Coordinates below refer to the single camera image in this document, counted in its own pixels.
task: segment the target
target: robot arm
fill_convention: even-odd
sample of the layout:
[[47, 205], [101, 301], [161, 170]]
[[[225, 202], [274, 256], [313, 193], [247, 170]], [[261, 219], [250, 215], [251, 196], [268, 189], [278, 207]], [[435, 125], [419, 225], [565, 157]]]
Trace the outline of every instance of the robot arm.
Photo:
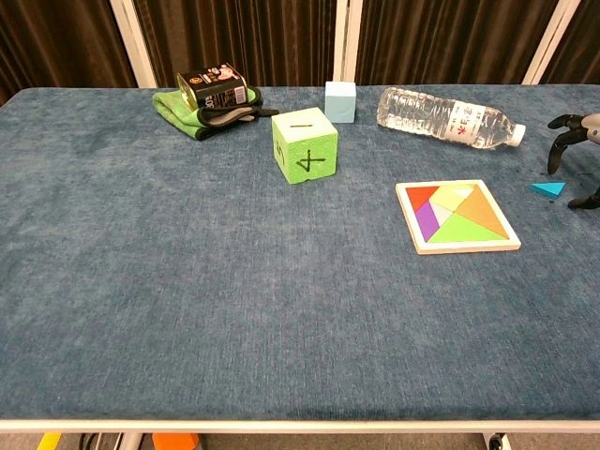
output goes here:
[[[547, 158], [547, 172], [555, 173], [561, 165], [561, 158], [567, 146], [589, 140], [600, 143], [600, 113], [590, 115], [565, 114], [547, 124], [548, 128], [557, 129], [569, 127], [568, 131], [560, 134], [552, 144]], [[574, 199], [569, 202], [569, 208], [595, 209], [600, 207], [600, 188], [588, 198]]]

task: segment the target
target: blue triangle piece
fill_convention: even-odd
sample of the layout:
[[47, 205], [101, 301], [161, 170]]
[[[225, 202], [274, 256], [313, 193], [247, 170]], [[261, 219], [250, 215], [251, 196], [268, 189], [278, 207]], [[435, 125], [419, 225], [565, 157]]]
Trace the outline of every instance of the blue triangle piece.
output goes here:
[[532, 189], [550, 199], [556, 199], [563, 191], [564, 185], [566, 185], [566, 183], [563, 182], [532, 183]]

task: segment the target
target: brown curtain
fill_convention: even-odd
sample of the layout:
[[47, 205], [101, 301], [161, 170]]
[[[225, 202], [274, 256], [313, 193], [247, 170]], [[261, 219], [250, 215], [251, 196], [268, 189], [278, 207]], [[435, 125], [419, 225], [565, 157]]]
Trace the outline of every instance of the brown curtain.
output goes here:
[[521, 83], [558, 0], [365, 0], [360, 84]]
[[336, 0], [135, 0], [160, 86], [231, 63], [253, 85], [333, 76]]
[[600, 84], [600, 1], [579, 4], [541, 83]]
[[136, 85], [108, 0], [0, 1], [0, 104], [32, 86]]

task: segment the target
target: floor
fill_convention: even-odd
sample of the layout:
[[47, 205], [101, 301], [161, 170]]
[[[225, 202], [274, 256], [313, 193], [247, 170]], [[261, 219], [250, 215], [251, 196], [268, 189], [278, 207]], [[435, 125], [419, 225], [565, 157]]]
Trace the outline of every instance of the floor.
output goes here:
[[[36, 450], [39, 434], [0, 434], [0, 450]], [[78, 450], [80, 435], [63, 435], [57, 450]], [[104, 435], [100, 450], [113, 450], [116, 435]], [[513, 434], [513, 450], [596, 450], [600, 434]], [[485, 450], [478, 434], [358, 434], [202, 436], [203, 450]], [[145, 435], [141, 450], [153, 450]]]

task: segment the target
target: orange tangram piece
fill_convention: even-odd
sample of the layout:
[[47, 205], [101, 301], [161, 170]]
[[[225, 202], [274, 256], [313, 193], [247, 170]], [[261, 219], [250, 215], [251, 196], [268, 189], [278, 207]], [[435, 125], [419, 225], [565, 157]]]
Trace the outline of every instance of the orange tangram piece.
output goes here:
[[156, 450], [194, 450], [200, 438], [195, 433], [153, 433]]
[[472, 194], [460, 204], [455, 213], [508, 239], [508, 234], [479, 186], [475, 186]]
[[437, 186], [407, 187], [406, 193], [411, 201], [412, 210], [416, 213], [436, 190]]

